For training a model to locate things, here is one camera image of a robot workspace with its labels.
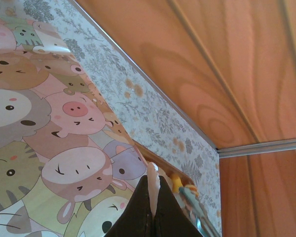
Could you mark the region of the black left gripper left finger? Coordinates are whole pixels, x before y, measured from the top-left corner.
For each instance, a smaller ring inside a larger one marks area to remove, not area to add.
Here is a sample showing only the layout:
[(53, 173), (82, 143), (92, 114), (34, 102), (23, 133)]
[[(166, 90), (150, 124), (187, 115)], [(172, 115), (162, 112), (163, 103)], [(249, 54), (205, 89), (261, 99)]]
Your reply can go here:
[(108, 237), (152, 237), (148, 178), (139, 180), (125, 210), (109, 229)]

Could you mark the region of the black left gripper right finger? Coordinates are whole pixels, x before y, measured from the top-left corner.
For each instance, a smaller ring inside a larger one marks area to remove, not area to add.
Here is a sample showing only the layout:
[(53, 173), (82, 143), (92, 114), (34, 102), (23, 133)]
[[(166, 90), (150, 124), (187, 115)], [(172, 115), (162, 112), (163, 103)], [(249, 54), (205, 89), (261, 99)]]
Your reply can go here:
[(153, 237), (203, 237), (181, 210), (165, 178), (160, 178)]

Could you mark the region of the yellow fake bread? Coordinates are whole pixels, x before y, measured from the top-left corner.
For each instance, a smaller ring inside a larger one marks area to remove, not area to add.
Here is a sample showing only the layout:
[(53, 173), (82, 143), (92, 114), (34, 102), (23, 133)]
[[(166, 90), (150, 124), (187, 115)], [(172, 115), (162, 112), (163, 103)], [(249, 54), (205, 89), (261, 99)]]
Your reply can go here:
[(172, 173), (170, 175), (170, 178), (171, 178), (171, 181), (172, 181), (172, 192), (173, 193), (179, 193), (180, 188), (184, 186), (180, 176), (177, 173)]

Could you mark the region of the brown rectangular tray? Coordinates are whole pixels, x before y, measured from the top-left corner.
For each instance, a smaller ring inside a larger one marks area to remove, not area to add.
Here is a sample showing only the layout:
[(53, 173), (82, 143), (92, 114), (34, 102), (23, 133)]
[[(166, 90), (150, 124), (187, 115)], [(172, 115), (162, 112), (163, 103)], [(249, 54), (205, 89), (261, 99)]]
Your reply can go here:
[(194, 185), (194, 182), (186, 174), (184, 174), (182, 171), (175, 168), (173, 165), (168, 163), (166, 160), (159, 157), (158, 155), (156, 155), (155, 153), (153, 153), (152, 151), (150, 151), (149, 149), (147, 149), (146, 147), (144, 147), (143, 145), (141, 145), (137, 141), (134, 141), (134, 142), (147, 162), (154, 162), (160, 169), (162, 169), (162, 171), (160, 171), (159, 173), (160, 174), (165, 173), (165, 178), (166, 178), (167, 182), (169, 183), (169, 186), (171, 189), (172, 189), (172, 181), (171, 181), (170, 175), (172, 173), (177, 173), (180, 176), (184, 187), (190, 188), (192, 191), (195, 192), (195, 195), (197, 197), (199, 197), (197, 187)]

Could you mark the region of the floral patterned table cover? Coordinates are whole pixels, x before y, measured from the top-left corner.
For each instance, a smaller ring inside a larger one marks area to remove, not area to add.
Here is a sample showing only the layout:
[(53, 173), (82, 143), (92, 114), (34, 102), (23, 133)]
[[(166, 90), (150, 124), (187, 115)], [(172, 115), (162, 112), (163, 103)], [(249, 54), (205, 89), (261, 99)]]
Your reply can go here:
[(209, 219), (220, 232), (218, 153), (73, 0), (0, 0), (0, 10), (8, 16), (50, 23), (57, 29), (129, 135), (195, 182)]

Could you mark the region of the aluminium frame post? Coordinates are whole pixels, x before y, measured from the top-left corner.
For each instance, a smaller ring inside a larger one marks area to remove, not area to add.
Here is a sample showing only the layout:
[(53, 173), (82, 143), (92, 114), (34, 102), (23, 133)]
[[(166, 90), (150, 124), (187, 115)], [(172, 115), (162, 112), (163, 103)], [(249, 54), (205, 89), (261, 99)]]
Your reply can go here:
[(219, 158), (296, 150), (296, 138), (218, 149)]

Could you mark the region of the aluminium table edge rail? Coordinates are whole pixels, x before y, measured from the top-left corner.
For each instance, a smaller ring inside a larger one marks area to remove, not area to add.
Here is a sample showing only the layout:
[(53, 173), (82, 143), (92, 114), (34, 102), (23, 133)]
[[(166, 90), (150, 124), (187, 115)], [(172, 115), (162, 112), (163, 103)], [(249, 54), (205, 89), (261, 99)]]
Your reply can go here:
[(79, 11), (80, 14), (112, 45), (119, 54), (147, 81), (154, 90), (160, 94), (167, 103), (215, 150), (216, 145), (211, 139), (196, 125), (192, 119), (177, 106), (157, 85), (156, 83), (141, 69), (141, 67), (119, 46), (119, 44), (87, 13), (87, 11), (79, 4), (77, 0), (69, 0), (71, 4)]

